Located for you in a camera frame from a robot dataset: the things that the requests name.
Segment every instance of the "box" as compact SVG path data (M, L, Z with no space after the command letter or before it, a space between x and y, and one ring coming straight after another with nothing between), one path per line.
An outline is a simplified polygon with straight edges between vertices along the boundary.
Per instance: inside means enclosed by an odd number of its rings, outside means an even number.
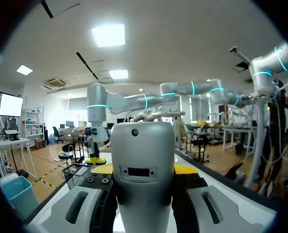
M38 149L43 148L42 138L34 139L34 142L35 142L35 149L38 150Z

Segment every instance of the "office chair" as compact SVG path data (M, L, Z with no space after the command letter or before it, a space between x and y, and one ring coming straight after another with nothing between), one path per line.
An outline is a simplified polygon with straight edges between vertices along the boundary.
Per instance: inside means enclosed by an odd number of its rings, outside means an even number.
M57 140L55 142L56 143L58 143L58 142L64 143L64 140L61 139L61 136L63 136L63 134L59 134L58 130L57 130L57 128L55 126L53 126L53 130L54 130L54 135L53 136L57 137Z
M208 137L209 133L207 132L207 129L208 129L208 125L202 125L200 127L200 132L196 134L197 138L195 140L191 140L191 144L193 146L198 146L199 148L198 158L195 158L195 159L201 163L209 162L208 159L204 160L206 145L212 140L211 138Z

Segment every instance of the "shelf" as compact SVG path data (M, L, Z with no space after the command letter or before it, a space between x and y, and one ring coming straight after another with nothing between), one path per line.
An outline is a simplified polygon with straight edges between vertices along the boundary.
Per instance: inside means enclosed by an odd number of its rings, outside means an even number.
M43 133L36 133L36 134L27 134L26 137L38 136L43 135Z
M27 111L26 113L40 114L40 112L30 112L30 111Z
M43 123L36 123L36 124L23 124L22 125L43 125Z

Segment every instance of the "white table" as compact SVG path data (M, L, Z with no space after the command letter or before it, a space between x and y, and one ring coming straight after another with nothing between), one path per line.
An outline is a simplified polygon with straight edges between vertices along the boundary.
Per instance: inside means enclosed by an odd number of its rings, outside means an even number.
M254 130L255 128L253 127L253 129L235 129L235 128L222 128L223 130L223 146L222 146L222 150L225 151L227 149L232 148L233 146L235 146L237 143L233 142L234 139L234 133L247 133L248 134L248 139L247 139L247 145L244 145L244 148L246 148L246 153L245 153L245 159L248 158L251 154L255 153L255 146L256 143L255 141L253 142L253 146L252 146L252 151L249 151L250 149L250 145L251 145L251 139L252 139L252 130ZM226 132L229 132L231 134L231 143L229 146L226 147Z
M10 140L0 140L0 174L1 176L5 176L7 175L7 172L6 172L6 169L5 169L5 166L4 166L4 162L3 162L3 157L2 157L2 153L1 153L1 150L3 150L3 153L6 157L6 160L9 164L9 161L8 161L8 156L7 156L7 152L6 152L6 148L7 147L10 147L10 146L15 146L15 145L18 145L20 147L20 150L21 150L21 156L22 156L22 159L23 159L23 162L24 162L24 166L25 166L25 170L31 175L33 176L34 178L38 179L37 177L37 174L36 174L36 170L35 170L35 167L34 167L34 163L33 163L33 159L32 159L32 155L31 155L31 150L29 148L29 139L27 138L20 138L19 140L16 140L16 141L10 141ZM31 163L32 163L32 167L33 167L33 170L34 170L34 174L30 173L27 169L27 166L26 166L26 161L25 161L25 157L24 157L24 150L23 150L23 145L26 144L26 149L27 149L27 152L29 154L29 158L31 160Z
M111 163L111 153L101 153L101 157L105 157L109 163ZM234 191L228 186L222 184L221 182L215 180L205 172L199 170L183 158L178 155L175 155L175 162L179 164L184 164L190 167L195 168L198 171L200 177L203 177L208 185L215 186L219 191L231 199L234 203L238 205L239 214L249 223L260 223L264 226L268 226L273 218L275 217L276 212L272 209L269 209L265 206L260 205L253 200L248 199L247 197L241 195L240 193ZM60 198L62 198L69 188L65 184L49 201L44 205L44 207L38 212L38 214L31 221L32 224L41 224L43 223L50 215L51 208L54 203L56 203ZM119 208L116 210L116 217L113 226L113 233L125 233L121 214ZM177 233L175 218L173 215L173 210L171 209L169 214L169 223L167 233Z

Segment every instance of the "computer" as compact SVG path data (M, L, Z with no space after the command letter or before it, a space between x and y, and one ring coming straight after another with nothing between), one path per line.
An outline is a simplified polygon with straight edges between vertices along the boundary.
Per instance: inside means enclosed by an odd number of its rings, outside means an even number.
M71 120L67 120L67 121L66 121L66 126L67 126L67 127L75 128L74 125L75 125L75 124L74 124L73 121L71 121Z
M187 128L189 133L195 133L194 128L192 127L192 125L185 124L185 126L186 126L186 128Z
M20 134L17 131L17 120L15 118L7 118L4 125L4 132L8 135L11 141L16 141L18 139L18 135Z
M15 118L6 118L5 130L17 130L17 120Z

